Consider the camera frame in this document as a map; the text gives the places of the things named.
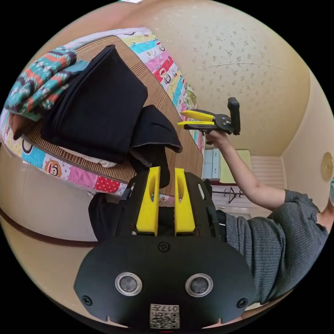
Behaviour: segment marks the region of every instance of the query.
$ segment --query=gray sweater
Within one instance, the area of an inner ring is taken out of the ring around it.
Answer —
[[[306,194],[286,190],[285,203],[267,218],[226,214],[227,242],[245,257],[254,277],[254,303],[282,296],[310,270],[328,237],[317,224],[318,212]]]

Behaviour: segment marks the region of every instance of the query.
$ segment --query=qr code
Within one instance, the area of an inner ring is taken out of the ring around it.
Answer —
[[[154,329],[180,328],[180,309],[178,305],[151,304],[150,327]]]

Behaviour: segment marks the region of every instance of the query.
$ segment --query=bed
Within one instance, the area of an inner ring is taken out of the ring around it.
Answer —
[[[150,82],[148,85],[151,84],[152,87],[155,85],[154,95],[160,93],[162,96],[160,99],[163,101],[160,106],[161,112],[164,113],[165,106],[165,115],[175,126],[180,119],[186,120],[180,115],[181,111],[197,107],[195,93],[185,81],[173,58],[158,38],[146,27],[94,33],[65,46],[75,48],[78,54],[80,50],[90,47],[88,52],[86,50],[85,56],[88,55],[92,59],[94,54],[90,53],[99,48],[102,50],[103,46],[108,43],[118,43],[120,50],[126,46],[124,49],[125,58],[123,58],[125,62],[129,57],[133,59],[136,57],[141,66],[144,64],[145,69],[138,70],[138,74],[135,74],[139,76],[142,72],[147,72],[145,77]],[[13,140],[13,133],[9,126],[9,112],[5,109],[2,110],[0,139],[6,151],[10,155],[22,158],[44,173],[50,174],[50,177],[58,177],[74,186],[90,191],[121,196],[128,181],[135,175],[128,161],[116,167],[105,168],[43,141],[40,138],[39,130],[40,125],[37,124],[30,134],[22,136],[16,141]],[[183,152],[182,154],[166,152],[170,169],[181,167],[201,176],[205,144],[202,134],[193,130],[188,132],[177,129],[177,131],[180,141],[183,143]],[[60,172],[57,174],[52,171],[52,166],[55,164],[60,167],[58,169]],[[171,173],[169,186],[160,191],[160,202],[172,203],[174,201],[173,175],[174,173]]]

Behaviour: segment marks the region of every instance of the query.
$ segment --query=striped mat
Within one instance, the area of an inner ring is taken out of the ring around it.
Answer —
[[[179,136],[179,140],[183,147],[183,152],[177,154],[170,149],[166,149],[167,162],[169,170],[171,171],[171,178],[169,185],[166,188],[161,189],[160,192],[161,194],[173,196],[174,168],[184,168],[185,171],[192,172],[193,174],[201,177],[203,155],[199,151],[189,131],[185,131],[177,127],[177,123],[180,121],[180,116],[162,85],[156,80],[154,75],[138,58],[138,56],[133,51],[131,51],[121,39],[119,39],[117,36],[109,36],[86,44],[77,49],[77,59],[90,62],[106,46],[111,44],[115,45],[118,54],[126,63],[126,65],[147,87],[148,98],[144,106],[150,104],[155,105],[156,108],[159,109],[170,120]],[[121,165],[116,165],[115,167],[111,168],[104,168],[101,164],[95,164],[83,158],[74,156],[68,152],[65,152],[59,146],[46,142],[40,136],[41,125],[41,122],[38,122],[32,131],[26,135],[26,138],[29,142],[36,145],[41,150],[46,151],[50,155],[60,158],[69,164],[79,166],[89,172],[93,172],[97,175],[111,178],[120,182],[129,182],[130,179],[135,176],[135,171],[128,160],[126,160]]]

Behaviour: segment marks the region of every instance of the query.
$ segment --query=person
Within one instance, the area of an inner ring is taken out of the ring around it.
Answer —
[[[253,303],[266,304],[293,289],[320,254],[334,221],[334,181],[328,204],[320,212],[306,194],[261,184],[226,133],[213,130],[206,140],[220,150],[244,195],[272,211],[268,217],[249,220],[217,212],[227,243],[244,256],[253,274]]]

